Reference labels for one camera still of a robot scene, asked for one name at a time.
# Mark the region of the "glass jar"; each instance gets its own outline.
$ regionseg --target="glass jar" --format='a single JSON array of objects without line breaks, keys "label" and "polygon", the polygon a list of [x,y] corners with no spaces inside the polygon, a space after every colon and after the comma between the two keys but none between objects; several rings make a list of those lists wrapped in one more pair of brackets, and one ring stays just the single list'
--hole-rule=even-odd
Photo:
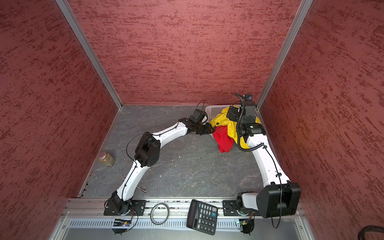
[{"label": "glass jar", "polygon": [[104,163],[104,165],[108,167],[112,167],[113,164],[115,163],[115,159],[111,155],[105,152],[99,152],[99,154],[97,155],[97,158],[99,159],[100,162]]}]

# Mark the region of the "calculator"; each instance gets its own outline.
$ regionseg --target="calculator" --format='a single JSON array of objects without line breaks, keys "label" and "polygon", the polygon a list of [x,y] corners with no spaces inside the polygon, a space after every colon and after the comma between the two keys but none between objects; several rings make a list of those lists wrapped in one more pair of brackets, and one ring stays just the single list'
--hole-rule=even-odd
[{"label": "calculator", "polygon": [[215,235],[217,223],[217,208],[205,202],[192,200],[189,206],[187,227]]}]

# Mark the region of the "yellow cloth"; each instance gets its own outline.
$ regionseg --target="yellow cloth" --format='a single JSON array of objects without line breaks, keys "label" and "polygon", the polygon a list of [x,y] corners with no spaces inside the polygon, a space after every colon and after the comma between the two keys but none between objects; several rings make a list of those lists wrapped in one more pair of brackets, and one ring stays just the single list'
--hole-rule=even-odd
[{"label": "yellow cloth", "polygon": [[[235,140],[235,143],[237,144],[237,132],[236,132],[236,122],[233,122],[227,118],[228,109],[224,108],[220,114],[218,114],[214,119],[212,119],[209,123],[212,125],[212,127],[215,126],[228,126],[227,134],[231,138]],[[260,123],[260,119],[256,117],[257,123]],[[242,148],[249,148],[249,146],[244,142],[244,138],[240,138],[240,145]]]}]

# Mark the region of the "white plastic basket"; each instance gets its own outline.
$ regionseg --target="white plastic basket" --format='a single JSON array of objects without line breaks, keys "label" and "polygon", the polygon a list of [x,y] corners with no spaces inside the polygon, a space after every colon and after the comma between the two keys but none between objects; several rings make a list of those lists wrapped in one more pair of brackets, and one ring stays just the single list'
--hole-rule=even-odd
[{"label": "white plastic basket", "polygon": [[212,105],[212,106],[207,106],[205,108],[205,112],[208,114],[208,121],[207,122],[210,122],[213,118],[215,118],[218,114],[221,113],[221,111],[224,109],[224,108],[227,108],[231,105]]}]

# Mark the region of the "aluminum frame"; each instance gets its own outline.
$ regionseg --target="aluminum frame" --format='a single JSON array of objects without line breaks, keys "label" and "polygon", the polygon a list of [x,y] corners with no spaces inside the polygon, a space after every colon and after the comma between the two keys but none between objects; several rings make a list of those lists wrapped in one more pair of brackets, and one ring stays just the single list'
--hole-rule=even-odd
[{"label": "aluminum frame", "polygon": [[[114,219],[113,216],[104,216],[104,202],[108,198],[72,198],[68,199],[66,208],[64,209],[62,216],[50,237],[50,240],[61,240],[63,239],[66,230],[68,229],[68,224],[72,218],[88,218],[88,219]],[[186,219],[188,215],[188,210],[191,198],[142,198],[140,200],[146,200],[146,206],[143,216],[140,216],[139,219],[146,220],[149,219],[150,212],[152,208],[158,203],[166,203],[169,208],[169,219]],[[223,200],[234,200],[231,198],[196,198],[198,201],[209,203],[218,208],[218,219],[228,220],[228,219],[238,219],[239,216],[224,216],[223,213]],[[158,212],[157,217],[162,218],[167,214],[166,209],[164,212]],[[299,203],[296,215],[293,216],[283,216],[281,218],[290,218],[294,219],[296,223],[297,230],[302,240],[314,240],[314,238],[309,238],[311,235],[310,228],[303,221],[306,220],[306,215],[303,212],[301,204]]]},{"label": "aluminum frame", "polygon": [[107,88],[109,94],[113,98],[113,101],[115,101],[116,106],[121,109],[123,104],[113,87],[111,81],[108,78],[107,73],[104,71],[103,66],[101,65],[99,59],[96,56],[96,53],[93,51],[91,44],[89,43],[87,37],[85,36],[83,30],[80,27],[79,22],[77,21],[76,17],[74,16],[70,5],[68,4],[67,0],[56,0],[57,4],[59,5],[62,13],[64,14],[65,18],[67,19],[69,25],[71,26],[73,32],[75,33],[77,39],[79,40],[80,44],[83,46],[84,51],[88,55],[89,59],[91,60],[91,63],[95,67],[97,73],[99,74],[101,80],[103,81],[105,87]]},{"label": "aluminum frame", "polygon": [[[99,149],[99,152],[104,151],[105,146],[107,145],[107,142],[108,142],[109,138],[110,138],[111,135],[112,135],[113,129],[114,129],[115,125],[116,125],[116,121],[119,119],[119,117],[120,117],[120,115],[121,115],[121,111],[122,111],[122,109],[118,109],[118,112],[116,113],[115,118],[113,119],[112,124],[111,124],[111,126],[109,127],[109,130],[108,130],[108,132],[107,132],[107,135],[105,136],[104,141],[103,141],[103,143],[101,144],[101,147],[100,147],[100,149]],[[93,176],[93,172],[94,172],[94,170],[95,170],[95,168],[96,168],[96,166],[97,166],[97,163],[98,163],[98,159],[97,159],[97,156],[96,156],[96,158],[95,158],[95,160],[93,161],[93,164],[92,164],[92,166],[91,166],[91,169],[89,170],[88,175],[87,175],[87,177],[85,178],[84,183],[83,183],[83,185],[82,185],[82,187],[81,187],[81,189],[80,189],[80,192],[79,192],[79,194],[77,195],[77,197],[82,197],[84,191],[86,191],[87,185],[88,185],[88,183],[91,181],[91,178],[92,178],[92,176]]]},{"label": "aluminum frame", "polygon": [[297,32],[300,29],[301,24],[303,23],[303,20],[305,18],[305,15],[307,15],[307,12],[312,4],[312,0],[303,0],[299,6],[299,9],[297,10],[297,13],[295,15],[295,18],[293,19],[292,25],[288,31],[287,36],[285,37],[283,46],[281,47],[281,50],[279,52],[279,55],[277,56],[277,59],[275,61],[275,64],[273,65],[273,68],[271,70],[271,73],[265,83],[265,86],[263,88],[262,93],[260,94],[259,99],[256,103],[256,110],[260,111],[261,106],[264,103],[264,100],[266,96],[268,95],[268,92],[270,88],[272,87],[273,82],[275,81],[276,75],[280,70],[281,65],[284,62],[285,57],[288,54],[288,51],[293,43],[293,40],[295,39]]}]

